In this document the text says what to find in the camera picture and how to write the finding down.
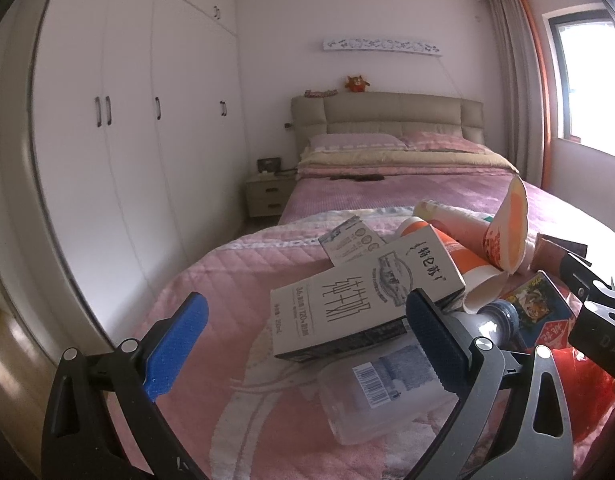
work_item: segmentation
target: bottle cap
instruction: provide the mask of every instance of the bottle cap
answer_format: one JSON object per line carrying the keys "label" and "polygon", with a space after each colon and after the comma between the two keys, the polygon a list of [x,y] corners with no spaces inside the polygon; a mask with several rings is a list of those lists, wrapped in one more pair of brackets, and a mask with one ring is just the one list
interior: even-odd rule
{"label": "bottle cap", "polygon": [[501,327],[501,344],[507,343],[519,333],[519,313],[509,301],[494,300],[481,307],[478,314],[494,317]]}

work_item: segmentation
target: orange curtain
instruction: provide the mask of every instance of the orange curtain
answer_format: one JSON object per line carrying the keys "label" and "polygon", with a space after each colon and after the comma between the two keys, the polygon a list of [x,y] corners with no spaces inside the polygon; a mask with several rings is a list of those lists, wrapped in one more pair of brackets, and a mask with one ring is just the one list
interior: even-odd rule
{"label": "orange curtain", "polygon": [[534,40],[534,46],[537,50],[537,57],[539,58],[539,70],[541,76],[541,87],[543,89],[543,174],[541,179],[541,188],[546,189],[549,187],[549,178],[552,168],[552,133],[549,111],[549,90],[547,87],[547,69],[545,68],[545,57],[543,56],[543,48],[539,37],[539,30],[537,29],[537,23],[534,21],[534,15],[532,15],[532,9],[529,6],[528,0],[520,0],[523,10],[527,16],[529,28],[532,31],[532,39]]}

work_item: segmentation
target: bedside table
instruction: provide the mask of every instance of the bedside table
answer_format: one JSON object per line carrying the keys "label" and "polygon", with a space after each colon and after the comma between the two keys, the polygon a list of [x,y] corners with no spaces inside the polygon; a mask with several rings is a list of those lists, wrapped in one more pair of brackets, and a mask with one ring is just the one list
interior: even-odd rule
{"label": "bedside table", "polygon": [[278,175],[262,178],[258,174],[246,180],[246,197],[250,217],[277,216],[296,186],[295,175]]}

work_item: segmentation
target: cardboard box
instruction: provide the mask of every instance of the cardboard box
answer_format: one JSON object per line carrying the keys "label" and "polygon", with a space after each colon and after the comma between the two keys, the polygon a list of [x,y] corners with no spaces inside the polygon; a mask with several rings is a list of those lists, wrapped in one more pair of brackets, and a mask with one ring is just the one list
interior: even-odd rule
{"label": "cardboard box", "polygon": [[520,351],[531,352],[536,345],[552,350],[567,348],[567,338],[576,321],[556,285],[542,270],[504,300],[519,313],[520,334],[513,344]]}
{"label": "cardboard box", "polygon": [[319,243],[335,266],[346,264],[385,245],[376,232],[358,216],[353,216],[329,233],[319,237]]}
{"label": "cardboard box", "polygon": [[462,305],[465,283],[430,226],[273,290],[274,355],[303,362],[403,334],[405,300],[418,287],[446,312]]}

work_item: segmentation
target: window frame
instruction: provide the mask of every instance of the window frame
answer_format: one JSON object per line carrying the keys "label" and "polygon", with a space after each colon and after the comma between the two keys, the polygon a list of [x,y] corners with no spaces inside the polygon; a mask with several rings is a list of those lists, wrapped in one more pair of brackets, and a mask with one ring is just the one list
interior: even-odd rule
{"label": "window frame", "polygon": [[571,12],[562,14],[548,20],[552,40],[554,41],[556,61],[558,64],[559,78],[561,79],[561,98],[563,102],[563,138],[574,140],[572,137],[572,118],[570,115],[570,83],[567,75],[567,64],[563,43],[558,27],[560,25],[575,25],[579,23],[612,22],[615,28],[615,21],[606,9],[584,10],[582,12]]}

